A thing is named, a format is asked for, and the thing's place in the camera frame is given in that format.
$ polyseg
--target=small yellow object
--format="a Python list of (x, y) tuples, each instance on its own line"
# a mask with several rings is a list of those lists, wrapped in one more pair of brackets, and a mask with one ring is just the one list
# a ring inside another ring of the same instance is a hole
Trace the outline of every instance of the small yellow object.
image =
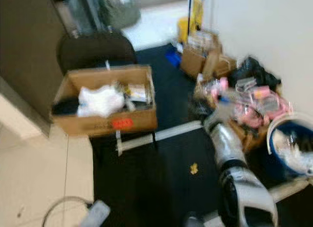
[(198, 165), (197, 165), (196, 163), (194, 163), (194, 164), (192, 164), (192, 165), (190, 166), (190, 173), (191, 173), (192, 175), (198, 173)]

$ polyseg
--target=white tile floor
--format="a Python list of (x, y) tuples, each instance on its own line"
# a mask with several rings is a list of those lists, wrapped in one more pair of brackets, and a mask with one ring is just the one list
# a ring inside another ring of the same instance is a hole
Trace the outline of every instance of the white tile floor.
[[(49, 139), (40, 136), (22, 141), (2, 127), (0, 226), (41, 226), (50, 205), (65, 195), (93, 201), (92, 149), (88, 137), (69, 138), (52, 126)], [(78, 203), (60, 205), (47, 226), (74, 226), (85, 214), (85, 208)]]
[(123, 29), (136, 51), (162, 46), (177, 37), (177, 22), (188, 15), (186, 0), (141, 9), (141, 19)]
[[(145, 8), (140, 21), (124, 32), (135, 50), (164, 45), (177, 36), (177, 21), (186, 15), (187, 1)], [(69, 195), (93, 200), (88, 138), (69, 138), (52, 126), (49, 139), (23, 141), (0, 126), (0, 226), (40, 227), (50, 205)], [(85, 214), (82, 205), (60, 205), (47, 226), (74, 226)]]

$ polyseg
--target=blue object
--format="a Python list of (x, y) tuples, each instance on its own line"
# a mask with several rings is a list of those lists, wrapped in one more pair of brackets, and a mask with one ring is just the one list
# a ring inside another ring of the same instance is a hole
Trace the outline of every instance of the blue object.
[(166, 59), (175, 67), (179, 67), (181, 63), (181, 55), (176, 52), (176, 48), (171, 48), (165, 54)]

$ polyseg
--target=power cord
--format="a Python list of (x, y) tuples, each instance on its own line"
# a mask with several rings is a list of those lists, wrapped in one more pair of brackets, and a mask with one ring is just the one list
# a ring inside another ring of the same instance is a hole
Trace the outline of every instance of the power cord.
[(46, 221), (47, 221), (49, 215), (50, 215), (51, 212), (53, 211), (53, 209), (54, 209), (57, 205), (59, 205), (59, 204), (61, 204), (61, 203), (63, 203), (63, 202), (66, 202), (66, 201), (81, 202), (81, 203), (83, 203), (83, 204), (86, 206), (87, 209), (90, 209), (90, 208), (92, 207), (92, 205), (93, 205), (93, 202), (90, 202), (90, 201), (88, 201), (88, 200), (86, 200), (86, 199), (84, 199), (84, 198), (78, 197), (78, 196), (65, 196), (65, 197), (63, 197), (63, 198), (57, 200), (53, 205), (51, 205), (51, 207), (49, 208), (49, 210), (48, 210), (48, 211), (46, 212), (46, 214), (45, 214), (45, 217), (44, 217), (44, 219), (43, 219), (42, 227), (45, 227), (45, 223), (46, 223)]

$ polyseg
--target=cluttered items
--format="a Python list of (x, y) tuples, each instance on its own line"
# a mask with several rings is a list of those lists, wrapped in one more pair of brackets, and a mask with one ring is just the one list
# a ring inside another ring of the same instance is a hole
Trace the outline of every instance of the cluttered items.
[(236, 68), (236, 60), (222, 54), (216, 33), (200, 30), (192, 33), (184, 44), (180, 68), (194, 79), (202, 73), (209, 80), (227, 77)]
[(51, 117), (71, 136), (155, 129), (151, 68), (70, 71), (55, 97)]
[(204, 80), (199, 74), (194, 98), (205, 99), (213, 109), (227, 104), (226, 120), (242, 141), (244, 152), (248, 152), (265, 140), (272, 120), (292, 111), (290, 102), (275, 92), (280, 83), (248, 57), (228, 77)]

